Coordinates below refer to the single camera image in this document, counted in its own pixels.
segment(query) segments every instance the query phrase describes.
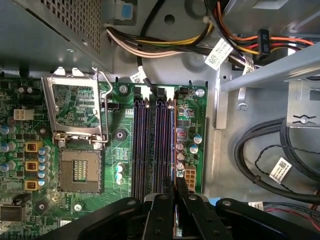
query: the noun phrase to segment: wire bundle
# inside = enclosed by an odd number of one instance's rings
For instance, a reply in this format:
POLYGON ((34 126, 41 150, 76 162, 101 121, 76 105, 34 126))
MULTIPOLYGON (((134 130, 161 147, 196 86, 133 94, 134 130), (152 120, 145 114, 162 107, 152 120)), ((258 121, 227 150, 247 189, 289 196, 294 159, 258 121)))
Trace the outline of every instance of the wire bundle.
POLYGON ((320 196, 315 196, 312 194, 302 194, 302 193, 296 193, 292 192, 290 190, 282 190, 277 187, 274 187, 265 181, 262 180, 262 177, 260 175, 255 175, 247 166, 245 157, 244 157, 244 148, 246 142, 248 142, 251 139, 278 133, 281 129, 281 124, 283 123, 285 119, 277 119, 272 120, 264 123, 260 123, 252 128, 250 128, 240 139, 240 141, 235 145, 234 148, 234 160, 239 168, 239 170, 242 172, 242 174, 248 178, 250 181, 252 181, 254 184, 257 184, 263 189, 266 189, 269 192, 272 192, 274 194, 293 199, 300 202, 310 203, 319 205, 320 204, 320 196))

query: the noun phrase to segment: metal frame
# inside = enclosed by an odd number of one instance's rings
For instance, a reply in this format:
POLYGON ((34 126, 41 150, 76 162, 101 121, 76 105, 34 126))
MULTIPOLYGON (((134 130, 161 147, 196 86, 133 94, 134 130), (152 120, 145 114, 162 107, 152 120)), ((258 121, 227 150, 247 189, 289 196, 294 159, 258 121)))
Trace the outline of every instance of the metal frame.
MULTIPOLYGON (((105 94, 107 98, 108 94, 112 92, 113 86, 105 76, 103 72, 100 72, 108 82, 110 89, 105 94)), ((45 101, 47 103, 48 115, 50 124, 52 127, 52 140, 53 142, 58 141, 58 146, 64 148, 66 146, 66 140, 68 139, 84 139, 88 140, 89 143, 93 143, 93 147, 96 150, 101 150, 103 144, 109 141, 109 130, 108 130, 108 118, 106 118, 106 136, 103 134, 102 129, 102 118, 100 113, 100 96, 99 96, 99 82, 98 82, 98 71, 93 78, 84 75, 77 68, 72 69, 72 75, 67 75, 63 67, 59 67, 51 77, 42 77, 42 85, 44 89, 45 101), (53 85, 63 86, 78 86, 78 87, 91 87, 94 95, 94 108, 92 109, 93 115, 98 119, 99 126, 97 127, 74 127, 65 126, 57 122, 56 116, 59 112, 59 107, 56 105, 55 94, 53 85)))
POLYGON ((221 85, 221 91, 229 92, 258 84, 296 80, 320 74, 320 43, 286 56, 251 73, 221 85))

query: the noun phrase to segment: mesh panel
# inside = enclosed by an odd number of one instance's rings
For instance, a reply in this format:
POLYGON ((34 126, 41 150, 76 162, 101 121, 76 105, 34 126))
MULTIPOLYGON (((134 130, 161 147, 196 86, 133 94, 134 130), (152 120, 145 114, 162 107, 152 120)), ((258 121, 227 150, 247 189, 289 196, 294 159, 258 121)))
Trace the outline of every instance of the mesh panel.
POLYGON ((40 0, 54 15, 78 36, 83 33, 100 53, 101 0, 40 0))

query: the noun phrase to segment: mounting hole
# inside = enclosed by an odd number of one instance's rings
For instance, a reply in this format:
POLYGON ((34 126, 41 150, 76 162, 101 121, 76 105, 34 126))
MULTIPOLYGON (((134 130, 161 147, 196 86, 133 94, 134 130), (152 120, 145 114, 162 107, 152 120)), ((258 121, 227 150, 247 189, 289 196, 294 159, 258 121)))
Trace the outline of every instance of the mounting hole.
POLYGON ((175 23, 175 17, 171 14, 168 14, 164 17, 164 22, 168 25, 172 25, 175 23))

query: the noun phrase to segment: ram slot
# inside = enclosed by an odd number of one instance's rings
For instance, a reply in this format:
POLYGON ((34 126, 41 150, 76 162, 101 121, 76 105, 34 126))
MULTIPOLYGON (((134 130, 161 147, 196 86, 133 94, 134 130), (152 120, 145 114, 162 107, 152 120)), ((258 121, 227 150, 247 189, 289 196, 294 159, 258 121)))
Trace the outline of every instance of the ram slot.
POLYGON ((171 175, 171 110, 167 101, 156 102, 154 159, 153 159, 153 192, 162 191, 162 178, 171 175))
POLYGON ((150 162, 150 109, 146 105, 143 100, 134 102, 131 196, 140 201, 147 194, 150 162))

